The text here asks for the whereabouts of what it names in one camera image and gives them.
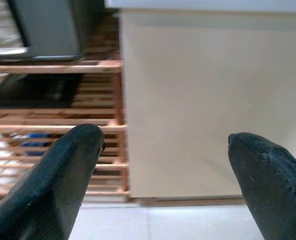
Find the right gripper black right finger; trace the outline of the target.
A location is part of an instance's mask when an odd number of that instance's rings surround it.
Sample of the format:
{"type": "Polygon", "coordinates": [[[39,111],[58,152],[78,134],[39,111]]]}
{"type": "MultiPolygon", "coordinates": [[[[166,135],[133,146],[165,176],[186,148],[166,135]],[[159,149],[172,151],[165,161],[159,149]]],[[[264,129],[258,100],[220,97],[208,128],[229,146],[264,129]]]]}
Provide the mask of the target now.
{"type": "Polygon", "coordinates": [[[228,157],[264,240],[296,240],[296,158],[248,132],[229,135],[228,157]]]}

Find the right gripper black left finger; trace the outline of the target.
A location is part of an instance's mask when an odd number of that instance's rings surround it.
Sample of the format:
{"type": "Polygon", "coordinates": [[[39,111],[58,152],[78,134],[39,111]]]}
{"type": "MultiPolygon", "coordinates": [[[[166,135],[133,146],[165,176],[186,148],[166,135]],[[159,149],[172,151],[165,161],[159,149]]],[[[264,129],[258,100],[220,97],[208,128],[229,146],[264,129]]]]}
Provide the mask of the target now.
{"type": "Polygon", "coordinates": [[[69,240],[104,147],[89,123],[52,144],[0,201],[0,240],[69,240]]]}

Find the grey mini fridge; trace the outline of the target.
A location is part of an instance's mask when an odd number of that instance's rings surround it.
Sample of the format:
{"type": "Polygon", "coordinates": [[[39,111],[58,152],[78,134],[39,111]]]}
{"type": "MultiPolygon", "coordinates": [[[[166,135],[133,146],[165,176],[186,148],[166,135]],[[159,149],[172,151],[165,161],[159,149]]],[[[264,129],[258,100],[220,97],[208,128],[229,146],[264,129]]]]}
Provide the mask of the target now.
{"type": "Polygon", "coordinates": [[[0,61],[81,58],[104,0],[0,0],[0,61]]]}

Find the blue item in rack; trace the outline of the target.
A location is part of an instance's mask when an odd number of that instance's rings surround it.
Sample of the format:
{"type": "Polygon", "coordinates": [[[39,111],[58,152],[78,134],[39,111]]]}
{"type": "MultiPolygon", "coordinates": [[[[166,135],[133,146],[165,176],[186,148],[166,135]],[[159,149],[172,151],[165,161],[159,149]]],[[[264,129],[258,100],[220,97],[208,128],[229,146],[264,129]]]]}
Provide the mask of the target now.
{"type": "MultiPolygon", "coordinates": [[[[48,133],[29,133],[27,135],[27,139],[48,139],[48,138],[52,138],[51,134],[48,133]]],[[[51,142],[49,141],[24,141],[21,146],[25,147],[25,148],[40,148],[40,147],[48,147],[51,144],[51,142]]],[[[34,150],[34,151],[27,151],[26,155],[27,156],[33,156],[33,157],[37,157],[37,156],[42,156],[45,153],[44,150],[34,150]]]]}

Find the black item in rack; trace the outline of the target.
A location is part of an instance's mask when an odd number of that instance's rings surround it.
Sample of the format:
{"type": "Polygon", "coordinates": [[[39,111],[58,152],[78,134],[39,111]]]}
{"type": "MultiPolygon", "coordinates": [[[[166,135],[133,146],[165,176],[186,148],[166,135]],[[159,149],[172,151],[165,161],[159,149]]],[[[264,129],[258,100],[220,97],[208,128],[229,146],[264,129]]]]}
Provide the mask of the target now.
{"type": "Polygon", "coordinates": [[[0,109],[70,108],[82,73],[10,74],[0,83],[0,109]]]}

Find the wooden slatted rack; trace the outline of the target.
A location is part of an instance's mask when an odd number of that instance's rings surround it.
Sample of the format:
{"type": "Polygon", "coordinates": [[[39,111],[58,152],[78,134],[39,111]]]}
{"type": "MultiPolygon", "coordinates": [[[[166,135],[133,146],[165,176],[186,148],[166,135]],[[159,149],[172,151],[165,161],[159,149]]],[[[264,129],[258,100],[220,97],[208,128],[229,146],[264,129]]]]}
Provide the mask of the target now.
{"type": "Polygon", "coordinates": [[[27,156],[27,151],[46,153],[64,134],[82,124],[99,126],[106,144],[90,178],[86,202],[130,199],[121,70],[120,60],[0,62],[0,83],[11,74],[83,74],[70,108],[0,108],[0,201],[40,161],[42,156],[27,156]],[[51,134],[52,138],[27,139],[31,133],[51,134]],[[21,146],[33,140],[51,144],[21,146]]]}

